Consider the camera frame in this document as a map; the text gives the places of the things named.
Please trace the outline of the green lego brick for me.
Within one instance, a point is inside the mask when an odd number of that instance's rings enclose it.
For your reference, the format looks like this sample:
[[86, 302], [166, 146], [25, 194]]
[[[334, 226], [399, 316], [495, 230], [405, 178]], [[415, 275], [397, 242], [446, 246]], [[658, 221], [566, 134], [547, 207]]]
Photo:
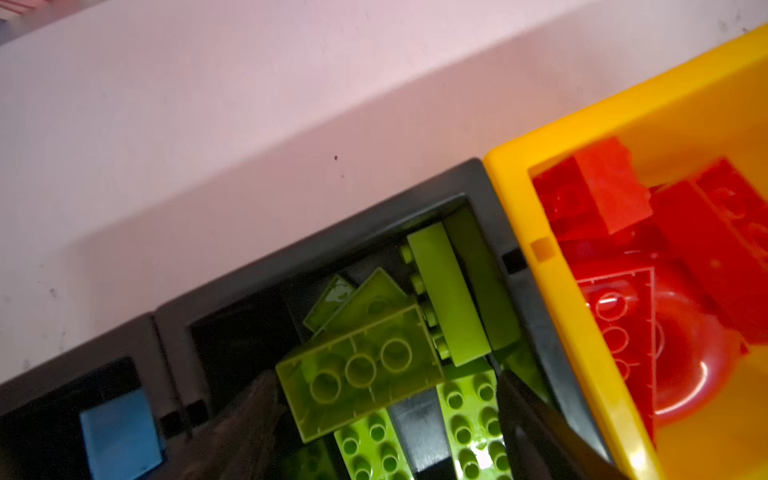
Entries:
[[300, 345], [276, 373], [305, 444], [445, 379], [413, 301]]
[[444, 368], [437, 386], [453, 468], [458, 479], [510, 479], [499, 421], [497, 380], [483, 358]]
[[377, 267], [355, 287], [340, 274], [332, 277], [303, 320], [316, 337], [364, 323], [404, 305], [408, 295], [383, 268]]
[[334, 438], [352, 480], [413, 479], [385, 408], [337, 430]]
[[280, 467], [280, 479], [336, 480], [338, 472], [324, 440], [316, 440], [285, 458]]
[[412, 272], [410, 282], [422, 299], [441, 359], [461, 367], [491, 352], [479, 313], [441, 222], [406, 236], [400, 256]]

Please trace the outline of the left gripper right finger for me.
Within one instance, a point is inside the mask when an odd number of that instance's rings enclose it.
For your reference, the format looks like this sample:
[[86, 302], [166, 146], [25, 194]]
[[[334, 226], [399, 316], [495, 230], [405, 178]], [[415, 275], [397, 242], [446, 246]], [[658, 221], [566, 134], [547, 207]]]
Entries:
[[497, 372], [499, 422], [515, 479], [624, 479], [509, 370]]

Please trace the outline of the red lego brick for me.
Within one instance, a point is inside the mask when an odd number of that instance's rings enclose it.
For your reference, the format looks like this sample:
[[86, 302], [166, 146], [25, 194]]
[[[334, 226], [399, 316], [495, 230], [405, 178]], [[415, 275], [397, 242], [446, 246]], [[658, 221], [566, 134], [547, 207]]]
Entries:
[[615, 137], [572, 153], [533, 185], [559, 241], [607, 237], [652, 215], [632, 154]]
[[725, 325], [767, 342], [767, 202], [728, 161], [656, 190], [650, 204], [667, 242], [712, 298]]
[[656, 433], [657, 323], [651, 266], [581, 267], [574, 278], [651, 439]]

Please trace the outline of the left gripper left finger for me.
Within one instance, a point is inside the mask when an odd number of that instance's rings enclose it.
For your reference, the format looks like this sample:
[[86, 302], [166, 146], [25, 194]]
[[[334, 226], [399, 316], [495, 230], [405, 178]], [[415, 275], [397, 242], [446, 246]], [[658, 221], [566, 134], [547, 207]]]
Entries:
[[276, 373], [261, 373], [177, 456], [150, 477], [265, 479], [282, 416], [278, 390]]

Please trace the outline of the blue lego brick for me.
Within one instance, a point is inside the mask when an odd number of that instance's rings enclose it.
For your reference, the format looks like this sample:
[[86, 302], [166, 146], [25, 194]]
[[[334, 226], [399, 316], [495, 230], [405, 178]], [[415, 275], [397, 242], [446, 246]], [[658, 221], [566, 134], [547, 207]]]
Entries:
[[79, 420], [93, 479], [139, 479], [164, 461], [150, 404], [141, 389], [85, 410]]

